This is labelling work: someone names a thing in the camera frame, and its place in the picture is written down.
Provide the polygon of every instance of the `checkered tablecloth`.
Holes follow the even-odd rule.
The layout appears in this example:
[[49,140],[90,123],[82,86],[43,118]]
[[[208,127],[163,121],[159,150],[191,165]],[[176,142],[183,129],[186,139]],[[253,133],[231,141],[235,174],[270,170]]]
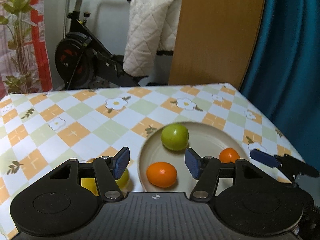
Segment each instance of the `checkered tablecloth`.
[[[258,148],[302,160],[283,134],[227,83],[11,94],[1,100],[0,113],[0,240],[17,233],[11,200],[70,158],[114,156],[129,147],[133,190],[142,190],[136,163],[140,147],[152,131],[171,122],[217,127],[248,155]],[[278,180],[285,178],[276,169],[252,163]]]

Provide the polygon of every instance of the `small orange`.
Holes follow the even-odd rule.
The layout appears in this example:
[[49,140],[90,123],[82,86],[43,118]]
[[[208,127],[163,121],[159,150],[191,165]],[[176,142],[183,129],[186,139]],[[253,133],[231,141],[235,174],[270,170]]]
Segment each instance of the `small orange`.
[[219,154],[219,160],[222,163],[235,163],[237,159],[240,159],[239,154],[232,148],[224,149]]
[[170,163],[152,163],[146,172],[149,182],[158,187],[170,187],[177,179],[177,170]]

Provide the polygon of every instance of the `exercise bike flywheel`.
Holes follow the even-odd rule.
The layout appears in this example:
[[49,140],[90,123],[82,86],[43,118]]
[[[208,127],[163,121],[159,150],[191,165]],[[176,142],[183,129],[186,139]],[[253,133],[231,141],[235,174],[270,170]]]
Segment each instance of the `exercise bike flywheel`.
[[[81,42],[72,38],[63,39],[57,46],[55,64],[60,77],[65,83],[70,81],[75,64],[81,56],[81,46]],[[94,67],[90,54],[93,55],[91,49],[86,49],[82,54],[80,63],[72,78],[71,87],[73,89],[87,88],[94,76]]]

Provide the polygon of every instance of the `wooden door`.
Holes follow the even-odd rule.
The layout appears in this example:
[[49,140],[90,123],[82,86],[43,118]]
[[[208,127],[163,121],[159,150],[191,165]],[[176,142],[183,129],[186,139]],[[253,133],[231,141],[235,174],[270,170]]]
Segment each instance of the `wooden door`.
[[182,0],[170,85],[228,82],[239,88],[264,0]]

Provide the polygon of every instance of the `blue curtain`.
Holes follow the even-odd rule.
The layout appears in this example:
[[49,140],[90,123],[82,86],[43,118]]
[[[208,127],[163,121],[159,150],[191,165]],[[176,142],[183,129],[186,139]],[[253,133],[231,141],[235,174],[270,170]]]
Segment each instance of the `blue curtain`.
[[265,0],[241,92],[320,170],[320,0]]

